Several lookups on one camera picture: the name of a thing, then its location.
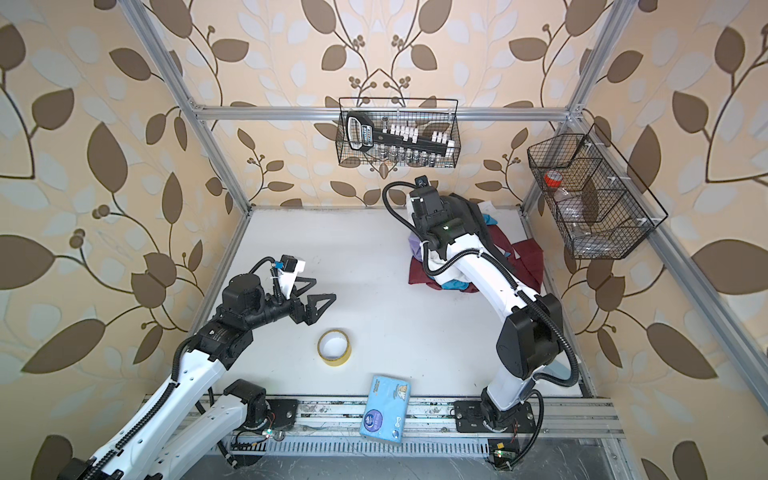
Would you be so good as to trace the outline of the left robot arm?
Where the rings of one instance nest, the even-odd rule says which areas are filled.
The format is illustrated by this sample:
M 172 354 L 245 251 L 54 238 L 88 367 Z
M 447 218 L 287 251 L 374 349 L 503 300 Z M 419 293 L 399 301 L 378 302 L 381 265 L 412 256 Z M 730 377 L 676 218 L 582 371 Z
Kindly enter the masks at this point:
M 219 397 L 213 386 L 252 344 L 255 329 L 283 318 L 315 324 L 336 301 L 314 294 L 317 281 L 303 276 L 293 256 L 265 257 L 272 288 L 255 268 L 234 276 L 213 317 L 176 349 L 168 379 L 140 410 L 89 459 L 72 458 L 60 479 L 179 479 L 210 450 L 234 458 L 224 444 L 236 431 L 258 440 L 281 440 L 296 419 L 298 403 L 271 406 L 265 388 L 238 379 Z

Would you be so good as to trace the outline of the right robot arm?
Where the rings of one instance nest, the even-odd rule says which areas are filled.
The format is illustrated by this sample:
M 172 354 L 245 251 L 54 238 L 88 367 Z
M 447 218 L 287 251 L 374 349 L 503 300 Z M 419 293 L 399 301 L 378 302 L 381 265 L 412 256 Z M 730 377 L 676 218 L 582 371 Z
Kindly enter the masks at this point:
M 564 333 L 562 305 L 519 279 L 492 241 L 479 206 L 442 195 L 426 177 L 393 181 L 381 193 L 385 209 L 419 240 L 424 273 L 436 282 L 465 279 L 498 314 L 501 363 L 480 397 L 485 429 L 508 430 L 540 382 L 569 388 L 580 378 L 576 352 Z

